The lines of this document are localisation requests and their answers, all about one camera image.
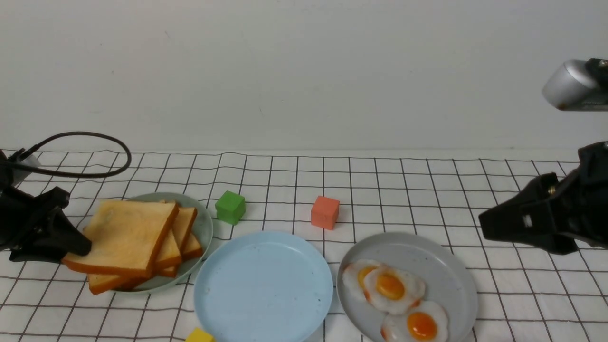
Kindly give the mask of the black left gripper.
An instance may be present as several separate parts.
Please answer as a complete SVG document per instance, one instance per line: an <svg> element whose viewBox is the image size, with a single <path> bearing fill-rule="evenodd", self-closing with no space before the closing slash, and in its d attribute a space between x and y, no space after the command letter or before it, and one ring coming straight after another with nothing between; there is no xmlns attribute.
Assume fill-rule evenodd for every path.
<svg viewBox="0 0 608 342"><path fill-rule="evenodd" d="M0 247L10 250L9 260L61 263L70 253L88 255L93 243L62 211L69 192L55 187L33 196L15 188L23 179L17 170L1 165ZM33 224L29 229L28 222Z"/></svg>

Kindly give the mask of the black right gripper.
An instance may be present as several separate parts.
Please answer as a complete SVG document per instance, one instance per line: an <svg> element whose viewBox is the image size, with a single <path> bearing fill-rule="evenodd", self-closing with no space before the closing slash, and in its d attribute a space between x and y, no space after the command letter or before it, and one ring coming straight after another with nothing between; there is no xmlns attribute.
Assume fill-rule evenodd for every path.
<svg viewBox="0 0 608 342"><path fill-rule="evenodd" d="M521 243L553 255L578 251L576 241L607 248L608 152L606 142L578 150L579 165L564 178L556 173L534 177L511 199L478 215L487 240ZM549 197L547 214L524 212L525 204Z"/></svg>

